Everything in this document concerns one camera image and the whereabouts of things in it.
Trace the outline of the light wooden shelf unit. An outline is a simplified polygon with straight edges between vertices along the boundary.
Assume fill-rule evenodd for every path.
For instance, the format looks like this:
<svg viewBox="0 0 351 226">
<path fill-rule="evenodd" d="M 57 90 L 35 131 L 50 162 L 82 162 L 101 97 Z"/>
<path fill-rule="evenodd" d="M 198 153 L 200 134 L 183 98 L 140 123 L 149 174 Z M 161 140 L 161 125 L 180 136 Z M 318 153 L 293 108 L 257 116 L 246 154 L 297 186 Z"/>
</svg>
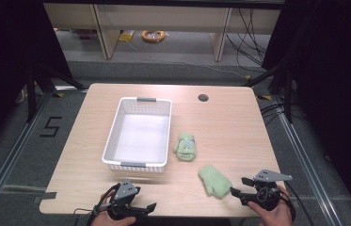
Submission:
<svg viewBox="0 0 351 226">
<path fill-rule="evenodd" d="M 161 30 L 208 33 L 214 60 L 222 58 L 225 35 L 247 31 L 270 35 L 277 9 L 197 8 L 46 3 L 55 28 L 94 29 L 103 57 L 113 56 L 121 30 Z"/>
</svg>

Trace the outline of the yellow packet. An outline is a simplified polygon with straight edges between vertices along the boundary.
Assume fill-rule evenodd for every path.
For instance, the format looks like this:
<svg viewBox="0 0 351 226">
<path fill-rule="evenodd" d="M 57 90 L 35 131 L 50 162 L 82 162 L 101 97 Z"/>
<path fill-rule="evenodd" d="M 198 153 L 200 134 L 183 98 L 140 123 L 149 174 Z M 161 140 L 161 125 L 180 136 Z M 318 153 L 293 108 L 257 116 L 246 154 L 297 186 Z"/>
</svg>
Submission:
<svg viewBox="0 0 351 226">
<path fill-rule="evenodd" d="M 135 34 L 134 30 L 122 30 L 120 32 L 118 41 L 130 42 Z"/>
</svg>

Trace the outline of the person's right hand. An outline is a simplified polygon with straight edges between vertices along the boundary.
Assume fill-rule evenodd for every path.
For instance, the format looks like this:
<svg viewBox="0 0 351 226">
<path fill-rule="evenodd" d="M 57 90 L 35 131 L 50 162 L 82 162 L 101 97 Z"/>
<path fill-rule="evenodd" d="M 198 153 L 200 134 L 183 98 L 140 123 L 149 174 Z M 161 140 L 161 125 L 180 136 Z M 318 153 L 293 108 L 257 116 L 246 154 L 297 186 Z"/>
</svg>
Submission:
<svg viewBox="0 0 351 226">
<path fill-rule="evenodd" d="M 255 202 L 247 203 L 247 206 L 261 217 L 258 226 L 293 226 L 292 211 L 286 202 L 289 201 L 289 192 L 283 186 L 279 186 L 279 190 L 282 199 L 272 211 L 262 209 Z"/>
</svg>

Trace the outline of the person's left hand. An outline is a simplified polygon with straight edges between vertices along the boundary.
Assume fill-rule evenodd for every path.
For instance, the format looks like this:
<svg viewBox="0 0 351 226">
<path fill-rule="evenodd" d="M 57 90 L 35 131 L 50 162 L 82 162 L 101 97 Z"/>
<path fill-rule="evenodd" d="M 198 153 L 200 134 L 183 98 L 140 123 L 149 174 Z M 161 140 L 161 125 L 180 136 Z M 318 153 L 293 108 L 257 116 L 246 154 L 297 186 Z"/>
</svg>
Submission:
<svg viewBox="0 0 351 226">
<path fill-rule="evenodd" d="M 104 202 L 107 202 L 107 199 L 110 198 L 116 190 L 112 190 L 109 193 L 104 193 L 101 196 L 101 200 L 98 202 L 98 207 Z M 127 217 L 119 220 L 112 219 L 106 210 L 98 212 L 97 215 L 88 221 L 88 226 L 131 226 L 136 223 L 136 217 Z"/>
</svg>

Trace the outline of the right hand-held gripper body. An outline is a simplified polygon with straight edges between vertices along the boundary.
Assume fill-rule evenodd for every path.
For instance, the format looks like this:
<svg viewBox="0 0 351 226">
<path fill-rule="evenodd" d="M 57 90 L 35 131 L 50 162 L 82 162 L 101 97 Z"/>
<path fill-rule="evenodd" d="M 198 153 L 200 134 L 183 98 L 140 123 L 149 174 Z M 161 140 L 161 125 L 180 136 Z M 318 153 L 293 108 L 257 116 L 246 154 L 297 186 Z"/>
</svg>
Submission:
<svg viewBox="0 0 351 226">
<path fill-rule="evenodd" d="M 272 211 L 277 207 L 279 200 L 282 199 L 277 182 L 287 182 L 292 179 L 293 177 L 291 175 L 274 172 L 269 169 L 262 169 L 252 178 L 252 180 L 255 181 L 255 186 L 252 187 L 256 189 L 257 193 L 251 194 L 251 202 L 259 204 L 262 209 Z M 290 208 L 293 208 L 290 201 L 286 202 Z"/>
</svg>

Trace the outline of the white plastic basket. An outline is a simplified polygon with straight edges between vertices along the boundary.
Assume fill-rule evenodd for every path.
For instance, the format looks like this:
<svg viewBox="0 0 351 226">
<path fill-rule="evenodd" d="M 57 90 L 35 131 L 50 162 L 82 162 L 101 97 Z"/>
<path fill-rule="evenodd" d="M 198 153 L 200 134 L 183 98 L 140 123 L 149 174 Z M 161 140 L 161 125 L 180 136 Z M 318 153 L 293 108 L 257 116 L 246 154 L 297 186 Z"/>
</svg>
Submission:
<svg viewBox="0 0 351 226">
<path fill-rule="evenodd" d="M 171 115 L 169 99 L 122 97 L 102 161 L 112 170 L 164 172 Z"/>
</svg>

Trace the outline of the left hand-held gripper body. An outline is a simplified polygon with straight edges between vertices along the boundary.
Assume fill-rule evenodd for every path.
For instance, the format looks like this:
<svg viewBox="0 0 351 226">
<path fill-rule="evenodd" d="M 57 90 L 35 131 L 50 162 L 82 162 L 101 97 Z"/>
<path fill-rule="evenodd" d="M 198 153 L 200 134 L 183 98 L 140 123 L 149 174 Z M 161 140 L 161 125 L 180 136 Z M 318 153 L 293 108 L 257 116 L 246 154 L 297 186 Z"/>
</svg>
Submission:
<svg viewBox="0 0 351 226">
<path fill-rule="evenodd" d="M 108 215 L 115 220 L 135 217 L 134 207 L 131 206 L 131 202 L 138 194 L 136 193 L 136 187 L 130 180 L 125 179 L 115 186 L 115 190 L 108 202 Z"/>
</svg>

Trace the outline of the black curtain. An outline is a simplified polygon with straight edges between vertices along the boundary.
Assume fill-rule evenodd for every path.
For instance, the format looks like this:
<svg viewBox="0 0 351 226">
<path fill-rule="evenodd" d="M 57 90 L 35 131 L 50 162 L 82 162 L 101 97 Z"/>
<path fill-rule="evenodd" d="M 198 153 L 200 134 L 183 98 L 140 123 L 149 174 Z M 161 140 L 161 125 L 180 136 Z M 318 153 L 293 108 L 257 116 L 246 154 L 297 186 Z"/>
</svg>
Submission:
<svg viewBox="0 0 351 226">
<path fill-rule="evenodd" d="M 29 73 L 72 78 L 42 0 L 0 0 L 0 127 Z"/>
<path fill-rule="evenodd" d="M 279 63 L 312 12 L 295 51 L 297 95 L 351 194 L 351 0 L 284 0 L 263 65 Z"/>
</svg>

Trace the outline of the aluminium floor rail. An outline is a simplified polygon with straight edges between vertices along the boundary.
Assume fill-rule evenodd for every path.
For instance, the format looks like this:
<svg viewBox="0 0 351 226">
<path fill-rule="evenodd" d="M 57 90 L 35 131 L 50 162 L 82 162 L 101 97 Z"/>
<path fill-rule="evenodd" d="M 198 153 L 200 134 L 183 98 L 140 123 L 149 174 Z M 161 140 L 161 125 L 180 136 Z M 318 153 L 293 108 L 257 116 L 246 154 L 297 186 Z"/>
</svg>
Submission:
<svg viewBox="0 0 351 226">
<path fill-rule="evenodd" d="M 308 183 L 310 184 L 312 193 L 315 199 L 318 201 L 319 207 L 321 208 L 324 217 L 329 226 L 343 226 L 343 221 L 337 214 L 335 205 L 331 198 L 329 197 L 327 190 L 325 189 L 318 173 L 316 172 L 313 163 L 311 162 L 293 124 L 289 122 L 285 114 L 280 113 L 280 121 L 285 129 L 285 132 L 291 141 L 291 144 L 295 150 L 296 157 L 303 169 Z"/>
<path fill-rule="evenodd" d="M 28 140 L 31 138 L 36 124 L 40 119 L 40 114 L 50 98 L 51 92 L 42 93 L 34 115 L 26 122 L 21 134 L 17 138 L 14 146 L 11 148 L 8 154 L 8 157 L 5 159 L 2 167 L 0 168 L 0 192 L 3 189 L 9 175 L 13 171 L 17 161 L 19 160 Z"/>
</svg>

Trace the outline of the plain green mitten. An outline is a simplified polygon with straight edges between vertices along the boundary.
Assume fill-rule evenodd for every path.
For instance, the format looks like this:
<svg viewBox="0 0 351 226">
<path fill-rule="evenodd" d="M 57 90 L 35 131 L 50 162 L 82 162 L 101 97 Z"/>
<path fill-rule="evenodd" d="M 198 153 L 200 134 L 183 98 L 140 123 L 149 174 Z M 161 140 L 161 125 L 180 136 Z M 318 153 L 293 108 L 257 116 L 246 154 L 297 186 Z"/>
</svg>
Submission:
<svg viewBox="0 0 351 226">
<path fill-rule="evenodd" d="M 231 181 L 212 165 L 203 166 L 198 175 L 204 183 L 205 190 L 209 196 L 222 199 L 232 187 Z"/>
</svg>

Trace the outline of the black metal stand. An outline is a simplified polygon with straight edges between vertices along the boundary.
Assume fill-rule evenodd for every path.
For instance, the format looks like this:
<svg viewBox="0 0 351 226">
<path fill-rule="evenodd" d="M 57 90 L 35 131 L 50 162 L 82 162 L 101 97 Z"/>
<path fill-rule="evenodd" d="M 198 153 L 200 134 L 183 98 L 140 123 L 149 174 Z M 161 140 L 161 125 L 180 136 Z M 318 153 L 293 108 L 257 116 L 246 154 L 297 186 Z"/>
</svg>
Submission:
<svg viewBox="0 0 351 226">
<path fill-rule="evenodd" d="M 37 94 L 35 91 L 35 86 L 39 86 L 42 93 L 52 93 L 56 90 L 52 77 L 58 78 L 61 81 L 75 87 L 76 89 L 86 90 L 88 86 L 83 85 L 72 78 L 70 72 L 61 73 L 60 71 L 54 69 L 53 67 L 47 66 L 39 62 L 32 62 L 29 65 L 27 71 L 27 96 L 28 96 L 28 118 L 27 122 L 31 120 L 37 114 Z"/>
<path fill-rule="evenodd" d="M 269 71 L 259 75 L 256 78 L 248 80 L 244 87 L 250 87 L 261 83 L 264 79 L 272 77 L 272 82 L 269 85 L 269 92 L 271 94 L 279 94 L 281 90 L 284 91 L 283 108 L 285 110 L 285 117 L 289 123 L 292 123 L 292 82 L 293 77 L 286 63 L 279 63 Z"/>
</svg>

